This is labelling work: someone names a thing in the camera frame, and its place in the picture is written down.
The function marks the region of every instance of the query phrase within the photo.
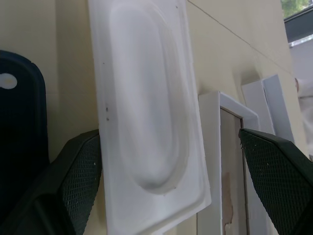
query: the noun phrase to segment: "window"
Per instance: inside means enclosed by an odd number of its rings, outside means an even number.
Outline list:
[[[293,42],[289,43],[289,47],[290,48],[295,47],[295,46],[300,45],[302,43],[306,43],[306,42],[308,42],[308,41],[310,41],[312,39],[313,39],[313,34],[310,35],[310,36],[307,36],[305,38],[301,38],[299,40],[296,40],[296,41],[293,41]]]
[[[313,5],[313,0],[281,0],[284,18],[290,17]]]

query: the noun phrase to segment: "hole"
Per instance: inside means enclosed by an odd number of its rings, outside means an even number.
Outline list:
[[[15,76],[9,73],[0,74],[0,88],[10,90],[10,89],[15,88],[17,84],[18,84],[18,81],[15,78]]]
[[[143,189],[165,194],[179,183],[189,156],[176,39],[153,5],[119,4],[110,31],[123,164]]]

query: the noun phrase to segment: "white plastic tray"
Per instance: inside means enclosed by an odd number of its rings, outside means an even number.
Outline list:
[[[89,0],[110,235],[211,203],[184,0]]]

